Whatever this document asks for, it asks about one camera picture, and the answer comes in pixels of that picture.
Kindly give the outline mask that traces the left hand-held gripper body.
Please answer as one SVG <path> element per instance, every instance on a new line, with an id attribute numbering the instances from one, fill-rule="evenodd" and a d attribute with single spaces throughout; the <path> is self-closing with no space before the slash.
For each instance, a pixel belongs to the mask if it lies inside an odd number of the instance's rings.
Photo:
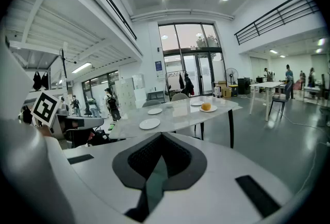
<path id="1" fill-rule="evenodd" d="M 63 131 L 58 121 L 58 110 L 60 100 L 51 95 L 48 91 L 41 91 L 33 105 L 32 118 L 47 125 L 50 128 L 52 137 L 57 140 L 64 140 Z"/>

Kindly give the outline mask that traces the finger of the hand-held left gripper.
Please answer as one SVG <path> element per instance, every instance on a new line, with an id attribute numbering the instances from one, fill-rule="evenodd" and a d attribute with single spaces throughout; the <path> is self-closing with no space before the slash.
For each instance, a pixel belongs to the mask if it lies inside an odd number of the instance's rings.
<path id="1" fill-rule="evenodd" d="M 58 116 L 58 121 L 63 132 L 68 130 L 89 130 L 104 124 L 103 118 Z"/>

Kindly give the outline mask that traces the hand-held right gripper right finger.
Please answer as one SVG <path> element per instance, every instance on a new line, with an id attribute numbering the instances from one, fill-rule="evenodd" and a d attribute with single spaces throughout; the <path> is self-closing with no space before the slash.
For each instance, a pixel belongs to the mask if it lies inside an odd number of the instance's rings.
<path id="1" fill-rule="evenodd" d="M 239 152 L 180 134 L 167 134 L 180 165 L 161 200 L 161 224 L 254 224 L 281 209 L 292 192 Z"/>

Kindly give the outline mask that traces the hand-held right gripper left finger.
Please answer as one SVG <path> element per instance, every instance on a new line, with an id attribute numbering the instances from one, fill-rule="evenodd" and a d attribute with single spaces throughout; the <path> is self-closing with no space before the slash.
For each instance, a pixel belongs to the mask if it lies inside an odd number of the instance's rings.
<path id="1" fill-rule="evenodd" d="M 137 222 L 150 211 L 146 182 L 161 156 L 162 135 L 64 150 L 82 182 L 102 202 Z"/>

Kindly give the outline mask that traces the person's left forearm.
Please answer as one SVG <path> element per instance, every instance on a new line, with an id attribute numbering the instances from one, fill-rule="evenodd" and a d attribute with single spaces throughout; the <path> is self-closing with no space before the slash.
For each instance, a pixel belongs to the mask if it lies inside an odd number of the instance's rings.
<path id="1" fill-rule="evenodd" d="M 47 125 L 42 125 L 40 127 L 35 127 L 38 132 L 44 136 L 44 137 L 52 137 L 52 133 L 50 131 L 50 128 Z"/>

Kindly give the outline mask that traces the white stacked storage boxes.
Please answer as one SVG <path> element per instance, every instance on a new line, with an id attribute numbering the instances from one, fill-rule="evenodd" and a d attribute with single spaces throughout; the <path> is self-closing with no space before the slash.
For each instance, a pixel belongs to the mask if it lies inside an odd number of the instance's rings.
<path id="1" fill-rule="evenodd" d="M 145 89 L 135 89 L 134 93 L 136 108 L 142 108 L 143 104 L 147 101 Z"/>

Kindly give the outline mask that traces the fluorescent tube light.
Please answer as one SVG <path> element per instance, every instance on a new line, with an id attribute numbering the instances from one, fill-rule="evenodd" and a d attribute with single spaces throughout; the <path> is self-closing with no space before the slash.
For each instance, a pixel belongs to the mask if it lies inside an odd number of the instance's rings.
<path id="1" fill-rule="evenodd" d="M 74 71 L 72 71 L 72 73 L 78 73 L 79 71 L 91 66 L 92 64 L 90 62 L 87 62 L 85 64 L 83 64 L 82 66 L 78 67 L 77 69 L 75 69 Z"/>

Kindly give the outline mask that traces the black shelf unit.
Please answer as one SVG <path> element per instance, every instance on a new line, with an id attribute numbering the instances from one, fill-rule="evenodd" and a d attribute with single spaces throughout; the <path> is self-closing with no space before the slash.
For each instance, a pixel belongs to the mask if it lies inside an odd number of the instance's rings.
<path id="1" fill-rule="evenodd" d="M 147 95 L 148 100 L 157 100 L 160 103 L 165 103 L 164 91 L 152 91 Z"/>

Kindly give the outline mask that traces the dark hanging jacket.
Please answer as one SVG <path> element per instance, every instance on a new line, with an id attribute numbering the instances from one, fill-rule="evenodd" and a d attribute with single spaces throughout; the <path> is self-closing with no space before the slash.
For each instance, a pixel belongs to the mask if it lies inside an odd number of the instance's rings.
<path id="1" fill-rule="evenodd" d="M 194 95 L 194 85 L 191 82 L 191 79 L 189 78 L 188 73 L 185 73 L 185 94 L 188 97 L 191 97 L 192 95 Z"/>

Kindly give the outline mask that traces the black cabinet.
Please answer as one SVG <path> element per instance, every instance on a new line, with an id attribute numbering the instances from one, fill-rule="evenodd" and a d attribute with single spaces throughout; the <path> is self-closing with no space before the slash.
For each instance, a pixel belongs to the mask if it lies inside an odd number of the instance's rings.
<path id="1" fill-rule="evenodd" d="M 248 77 L 237 79 L 238 94 L 250 94 L 251 93 L 251 80 Z"/>

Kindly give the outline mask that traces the metal clothes rack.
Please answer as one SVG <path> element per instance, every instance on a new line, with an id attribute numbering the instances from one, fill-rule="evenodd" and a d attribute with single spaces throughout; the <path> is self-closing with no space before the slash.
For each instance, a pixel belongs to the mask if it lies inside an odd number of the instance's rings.
<path id="1" fill-rule="evenodd" d="M 168 72 L 166 74 L 167 93 L 169 94 L 170 100 L 172 99 L 173 95 L 175 95 L 176 93 L 181 93 L 183 91 L 183 89 L 180 89 L 180 85 L 179 85 L 179 74 L 182 75 L 182 78 L 184 81 L 184 72 L 183 71 Z"/>

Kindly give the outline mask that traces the black standing fan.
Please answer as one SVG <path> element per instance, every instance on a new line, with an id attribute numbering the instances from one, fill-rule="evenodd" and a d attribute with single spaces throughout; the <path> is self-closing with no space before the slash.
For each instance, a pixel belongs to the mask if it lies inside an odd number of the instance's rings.
<path id="1" fill-rule="evenodd" d="M 225 70 L 225 78 L 227 85 L 236 85 L 238 80 L 238 71 L 234 68 L 228 68 Z"/>

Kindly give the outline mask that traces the white table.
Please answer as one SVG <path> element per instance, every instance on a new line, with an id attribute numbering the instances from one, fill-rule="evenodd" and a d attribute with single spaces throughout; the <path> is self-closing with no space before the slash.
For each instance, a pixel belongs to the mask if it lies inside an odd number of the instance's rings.
<path id="1" fill-rule="evenodd" d="M 250 115 L 252 114 L 253 111 L 253 107 L 254 107 L 254 101 L 256 98 L 256 88 L 264 88 L 266 91 L 266 117 L 265 117 L 265 121 L 269 120 L 269 111 L 270 111 L 270 91 L 272 88 L 279 88 L 280 85 L 282 85 L 283 82 L 264 82 L 264 83 L 255 83 L 255 84 L 251 84 L 250 88 L 252 91 L 252 102 L 251 102 L 251 107 L 250 107 Z"/>

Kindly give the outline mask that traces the black mezzanine railing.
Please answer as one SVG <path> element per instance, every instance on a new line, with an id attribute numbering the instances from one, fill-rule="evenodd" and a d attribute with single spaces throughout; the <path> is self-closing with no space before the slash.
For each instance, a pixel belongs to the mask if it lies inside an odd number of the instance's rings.
<path id="1" fill-rule="evenodd" d="M 239 45 L 290 22 L 319 13 L 315 0 L 287 0 L 240 29 L 234 36 Z"/>
<path id="2" fill-rule="evenodd" d="M 116 6 L 116 4 L 114 3 L 113 0 L 105 0 L 108 5 L 113 9 L 113 11 L 115 12 L 115 14 L 119 17 L 119 19 L 121 20 L 121 22 L 124 24 L 124 26 L 127 28 L 127 30 L 129 31 L 129 33 L 132 35 L 132 37 L 137 40 L 137 36 L 134 33 L 133 29 L 130 27 L 130 25 L 128 24 L 128 21 L 124 18 L 123 14 L 121 13 L 121 11 L 119 10 L 119 8 Z"/>

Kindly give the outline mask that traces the white wall board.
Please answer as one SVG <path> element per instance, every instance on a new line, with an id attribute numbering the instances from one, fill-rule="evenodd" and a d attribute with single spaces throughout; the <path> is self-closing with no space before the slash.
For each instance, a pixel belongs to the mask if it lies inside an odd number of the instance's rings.
<path id="1" fill-rule="evenodd" d="M 134 89 L 144 89 L 145 88 L 145 82 L 144 82 L 144 76 L 143 74 L 135 74 L 132 76 L 133 79 L 133 85 Z"/>

